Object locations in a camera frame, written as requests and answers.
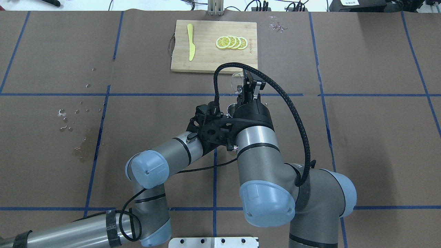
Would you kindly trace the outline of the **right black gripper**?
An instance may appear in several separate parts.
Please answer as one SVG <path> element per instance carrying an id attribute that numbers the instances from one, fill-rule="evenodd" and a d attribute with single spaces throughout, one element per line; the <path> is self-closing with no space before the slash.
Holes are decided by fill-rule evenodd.
<path id="1" fill-rule="evenodd" d="M 249 70 L 243 69 L 243 84 L 238 86 L 238 103 L 231 131 L 242 131 L 248 127 L 263 126 L 274 130 L 269 109 L 260 102 L 260 91 L 266 81 Z"/>

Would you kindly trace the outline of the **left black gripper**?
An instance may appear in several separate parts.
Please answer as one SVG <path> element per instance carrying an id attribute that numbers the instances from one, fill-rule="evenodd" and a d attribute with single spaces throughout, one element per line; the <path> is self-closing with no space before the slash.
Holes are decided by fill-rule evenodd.
<path id="1" fill-rule="evenodd" d="M 209 102 L 208 104 L 198 105 L 194 116 L 189 120 L 186 131 L 196 133 L 201 141 L 209 141 L 211 134 L 208 129 L 214 126 L 215 121 L 221 119 L 219 104 Z"/>

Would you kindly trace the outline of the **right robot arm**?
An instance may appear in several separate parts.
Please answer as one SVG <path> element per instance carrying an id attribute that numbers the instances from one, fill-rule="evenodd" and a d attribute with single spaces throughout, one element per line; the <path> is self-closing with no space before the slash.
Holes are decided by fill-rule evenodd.
<path id="1" fill-rule="evenodd" d="M 242 65 L 244 84 L 233 118 L 247 121 L 233 135 L 237 149 L 239 196 L 244 217 L 256 227 L 290 224 L 290 248 L 337 248 L 340 218 L 356 204 L 354 184 L 345 175 L 316 169 L 307 133 L 293 101 L 270 77 Z M 274 88 L 288 106 L 304 148 L 303 164 L 285 163 L 260 90 Z"/>

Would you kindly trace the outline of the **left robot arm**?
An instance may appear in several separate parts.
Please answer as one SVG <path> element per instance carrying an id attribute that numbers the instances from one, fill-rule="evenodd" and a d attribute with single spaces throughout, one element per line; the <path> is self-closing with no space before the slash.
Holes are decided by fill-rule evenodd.
<path id="1" fill-rule="evenodd" d="M 45 231 L 29 230 L 1 239 L 1 247 L 120 248 L 140 242 L 142 247 L 151 248 L 167 242 L 172 227 L 164 182 L 215 148 L 203 131 L 222 117 L 218 100 L 199 105 L 186 132 L 131 157 L 125 172 L 134 196 L 121 210 L 96 213 Z"/>

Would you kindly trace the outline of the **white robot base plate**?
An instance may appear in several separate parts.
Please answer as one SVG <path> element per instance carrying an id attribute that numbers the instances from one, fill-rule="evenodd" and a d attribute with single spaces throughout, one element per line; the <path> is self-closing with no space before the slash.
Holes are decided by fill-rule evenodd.
<path id="1" fill-rule="evenodd" d="M 169 248 L 259 248 L 257 237 L 182 237 L 172 238 Z"/>

